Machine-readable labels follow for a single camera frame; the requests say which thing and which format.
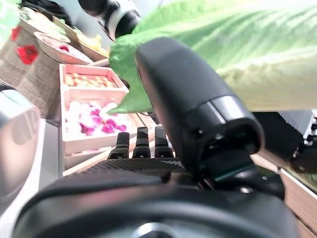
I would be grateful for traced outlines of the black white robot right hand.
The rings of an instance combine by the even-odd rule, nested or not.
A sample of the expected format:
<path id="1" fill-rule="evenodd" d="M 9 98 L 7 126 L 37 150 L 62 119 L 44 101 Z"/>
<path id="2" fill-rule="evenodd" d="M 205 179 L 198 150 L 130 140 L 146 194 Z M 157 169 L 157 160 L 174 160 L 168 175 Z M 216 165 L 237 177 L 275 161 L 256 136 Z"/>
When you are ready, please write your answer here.
<path id="1" fill-rule="evenodd" d="M 183 43 L 140 45 L 137 78 L 175 155 L 107 159 L 38 192 L 14 238 L 297 238 L 279 174 L 251 155 L 263 129 L 220 76 Z"/>

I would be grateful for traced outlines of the black white robot left hand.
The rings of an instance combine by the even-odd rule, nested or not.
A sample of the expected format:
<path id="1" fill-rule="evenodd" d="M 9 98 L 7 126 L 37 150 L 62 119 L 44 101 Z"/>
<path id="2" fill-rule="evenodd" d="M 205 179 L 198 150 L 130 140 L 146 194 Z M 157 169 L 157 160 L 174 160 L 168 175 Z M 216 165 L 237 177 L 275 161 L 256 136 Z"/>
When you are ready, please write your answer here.
<path id="1" fill-rule="evenodd" d="M 317 172 L 317 115 L 312 109 L 256 112 L 254 116 L 264 130 L 262 156 L 300 174 Z"/>

